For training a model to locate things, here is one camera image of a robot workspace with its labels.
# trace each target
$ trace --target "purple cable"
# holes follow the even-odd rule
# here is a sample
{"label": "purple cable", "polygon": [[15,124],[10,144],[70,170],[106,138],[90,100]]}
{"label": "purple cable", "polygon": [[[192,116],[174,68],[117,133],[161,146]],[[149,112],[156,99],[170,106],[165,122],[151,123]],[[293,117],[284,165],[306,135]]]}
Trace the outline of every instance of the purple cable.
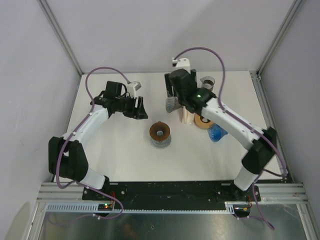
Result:
{"label": "purple cable", "polygon": [[[244,216],[244,217],[239,217],[237,219],[240,219],[240,220],[244,220],[244,219],[256,219],[256,220],[259,220],[259,221],[262,221],[262,222],[266,222],[262,217],[259,217],[259,216]],[[270,224],[270,226],[272,227],[271,230],[275,230],[275,227],[270,223],[268,222],[268,224]]]}
{"label": "purple cable", "polygon": [[239,216],[237,216],[236,213],[234,213],[234,216],[235,216],[237,219],[239,219],[239,220],[244,220],[244,219],[256,219],[256,220],[260,220],[260,221],[262,221],[262,222],[265,221],[265,220],[264,220],[262,217],[260,217],[260,216],[242,216],[242,217],[239,217]]}
{"label": "purple cable", "polygon": [[252,183],[251,185],[251,190],[252,190],[252,195],[253,195],[253,198],[254,198],[254,201],[255,201],[255,205],[256,205],[256,208],[258,209],[263,221],[265,222],[265,224],[271,229],[271,230],[275,230],[275,227],[267,221],[264,213],[262,212],[261,210],[261,207],[258,203],[258,200],[257,200],[257,197],[256,197],[256,193],[255,193],[255,183],[258,181],[258,179],[260,178],[260,176],[262,175],[262,172],[260,172],[260,174],[256,177],[256,179],[254,180],[254,182]]}
{"label": "purple cable", "polygon": [[86,217],[92,217],[93,214],[92,213],[88,213],[88,214],[84,214],[78,217],[75,217],[74,219],[71,219],[70,221],[65,221],[65,222],[53,222],[50,219],[50,215],[47,216],[46,220],[48,221],[48,223],[50,223],[51,225],[55,225],[55,226],[64,226],[64,225],[68,225],[68,224],[72,224],[73,222],[82,219],[82,218],[86,218]]}
{"label": "purple cable", "polygon": [[261,134],[260,132],[258,132],[257,130],[255,130],[253,127],[251,127],[249,124],[247,124],[246,122],[244,122],[242,119],[240,119],[239,117],[237,117],[236,115],[234,115],[232,112],[229,112],[228,110],[226,110],[226,108],[223,106],[222,102],[221,102],[221,98],[222,98],[222,90],[224,88],[224,85],[225,85],[225,81],[226,81],[226,69],[225,69],[225,64],[224,64],[224,61],[222,60],[222,58],[219,56],[218,53],[216,53],[215,51],[213,51],[212,49],[210,48],[207,48],[207,47],[202,47],[202,46],[199,46],[199,47],[191,47],[191,48],[188,48],[182,52],[180,52],[174,59],[176,60],[178,57],[180,57],[182,54],[186,53],[186,52],[189,52],[189,51],[192,51],[192,50],[205,50],[205,51],[208,51],[212,54],[214,54],[220,61],[221,63],[221,66],[222,66],[222,83],[221,83],[221,87],[220,87],[220,90],[219,90],[219,93],[218,93],[218,104],[220,106],[220,108],[225,112],[227,113],[229,116],[231,116],[233,119],[237,120],[239,123],[243,124],[246,128],[248,128],[250,131],[254,132],[256,135],[258,135],[259,137],[261,137],[263,140],[265,140],[269,145],[270,147],[272,148],[272,150],[275,152],[275,154],[278,156],[280,162],[281,162],[281,165],[282,165],[282,168],[283,168],[283,176],[287,176],[288,174],[288,170],[286,168],[286,162],[285,160],[283,159],[283,157],[281,156],[280,152],[278,151],[278,149],[272,144],[271,141],[269,141],[269,139],[267,139],[263,134]]}
{"label": "purple cable", "polygon": [[[73,183],[75,182],[75,181],[70,181],[70,182],[68,182],[66,185],[62,185],[62,184],[61,184],[61,182],[60,182],[60,165],[61,165],[61,160],[62,160],[62,156],[63,156],[63,154],[64,154],[64,151],[65,151],[65,149],[66,149],[66,146],[67,146],[69,140],[75,135],[75,133],[79,130],[79,128],[87,121],[87,119],[91,116],[91,113],[93,112],[93,110],[94,110],[94,108],[95,108],[95,100],[94,100],[94,98],[92,97],[92,95],[91,95],[91,93],[90,93],[90,91],[89,91],[89,88],[88,88],[88,79],[89,79],[89,76],[90,76],[93,72],[95,72],[95,71],[97,71],[97,70],[101,70],[101,69],[107,69],[107,70],[116,71],[117,73],[119,73],[119,74],[126,80],[126,82],[127,82],[128,84],[130,83],[130,81],[128,80],[128,78],[127,78],[122,72],[120,72],[119,70],[117,70],[117,69],[115,69],[115,68],[113,68],[113,67],[108,67],[108,66],[97,67],[97,68],[93,69],[92,71],[90,71],[90,72],[88,73],[88,75],[86,76],[86,78],[85,78],[85,90],[86,90],[86,92],[88,93],[88,95],[89,95],[89,97],[90,97],[90,99],[91,99],[92,106],[91,106],[91,109],[90,109],[89,113],[88,113],[88,114],[84,117],[84,119],[78,124],[78,126],[75,127],[75,129],[73,130],[73,132],[67,137],[67,139],[66,139],[65,142],[63,143],[63,145],[62,145],[62,147],[61,147],[61,150],[60,150],[60,152],[59,152],[58,160],[57,160],[57,163],[56,163],[55,176],[56,176],[56,184],[58,185],[58,187],[59,187],[60,189],[65,189],[65,188],[67,188],[68,186],[70,186],[71,184],[73,184]],[[93,191],[95,191],[95,192],[97,192],[97,193],[99,193],[99,194],[101,194],[101,195],[103,195],[103,196],[106,196],[107,198],[110,198],[110,199],[116,201],[116,202],[119,203],[119,205],[121,206],[121,211],[120,211],[120,213],[118,213],[117,215],[112,216],[112,217],[102,217],[102,216],[101,216],[100,218],[102,218],[102,219],[114,219],[114,218],[118,217],[119,215],[121,215],[121,214],[123,213],[123,211],[124,211],[124,206],[123,206],[123,204],[122,204],[118,199],[116,199],[115,197],[110,196],[110,195],[108,195],[108,194],[105,194],[105,193],[102,192],[102,191],[99,191],[99,190],[97,190],[97,189],[95,189],[95,188],[93,188],[93,187],[84,185],[84,184],[82,184],[82,183],[80,183],[80,182],[77,182],[77,184],[78,184],[78,185],[81,185],[81,186],[83,186],[83,187],[85,187],[85,188],[91,189],[91,190],[93,190]],[[89,216],[89,215],[91,216],[91,214],[82,215],[82,216],[80,216],[80,217],[75,218],[75,220],[77,220],[77,219],[79,219],[79,218],[87,217],[87,216]]]}
{"label": "purple cable", "polygon": [[277,174],[277,173],[275,173],[275,172],[273,172],[273,171],[270,171],[270,170],[268,170],[268,169],[263,169],[263,171],[265,171],[266,173],[269,173],[269,174],[272,174],[272,175],[274,175],[274,176],[277,176],[277,177],[282,177],[282,175],[281,174]]}

